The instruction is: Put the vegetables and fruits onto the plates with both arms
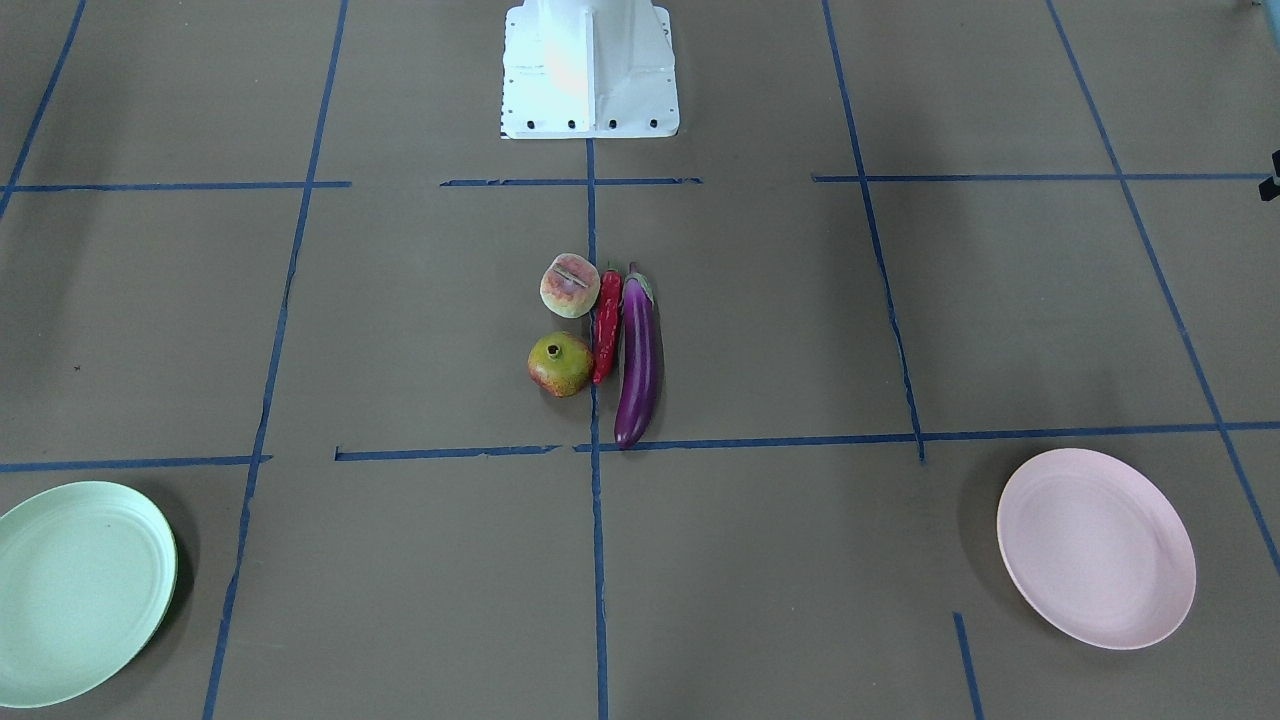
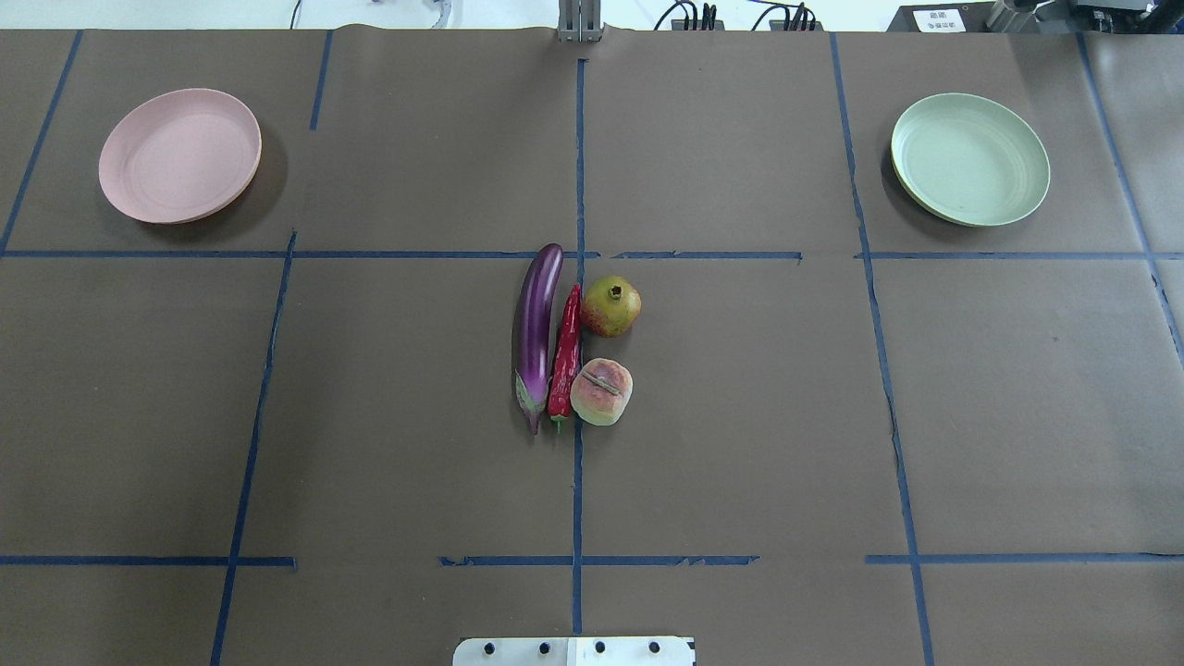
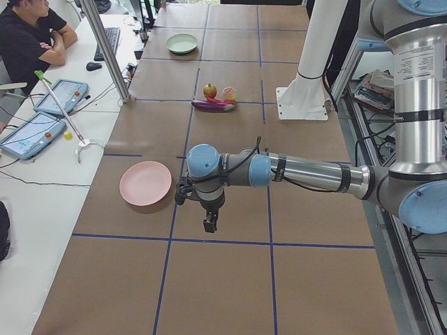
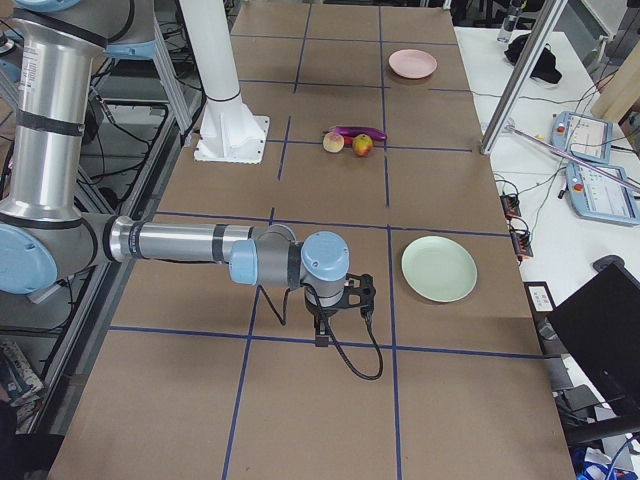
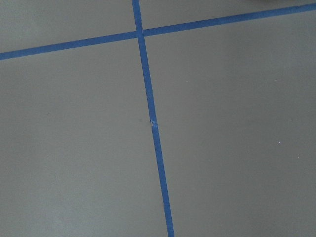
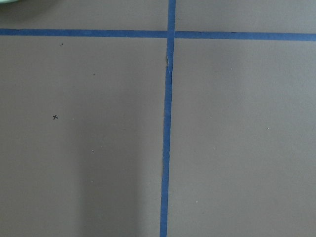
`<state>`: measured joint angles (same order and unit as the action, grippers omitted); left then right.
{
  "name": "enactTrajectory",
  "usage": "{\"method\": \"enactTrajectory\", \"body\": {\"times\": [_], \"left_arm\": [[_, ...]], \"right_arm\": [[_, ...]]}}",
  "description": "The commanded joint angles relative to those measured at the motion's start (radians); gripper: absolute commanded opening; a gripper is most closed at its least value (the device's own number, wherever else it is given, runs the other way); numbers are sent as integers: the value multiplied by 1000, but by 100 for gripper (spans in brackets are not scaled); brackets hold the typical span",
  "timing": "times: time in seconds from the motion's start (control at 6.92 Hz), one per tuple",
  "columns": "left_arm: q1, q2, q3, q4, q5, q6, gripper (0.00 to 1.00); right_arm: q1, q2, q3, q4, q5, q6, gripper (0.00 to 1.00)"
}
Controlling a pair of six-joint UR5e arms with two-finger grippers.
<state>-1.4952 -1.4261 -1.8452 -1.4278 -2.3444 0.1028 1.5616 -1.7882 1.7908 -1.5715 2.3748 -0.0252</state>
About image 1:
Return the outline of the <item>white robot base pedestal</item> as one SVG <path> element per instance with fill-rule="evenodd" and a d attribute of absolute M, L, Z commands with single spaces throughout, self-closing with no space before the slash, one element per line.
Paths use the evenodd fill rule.
<path fill-rule="evenodd" d="M 681 124 L 671 15 L 652 1 L 507 10 L 500 136 L 664 138 Z"/>

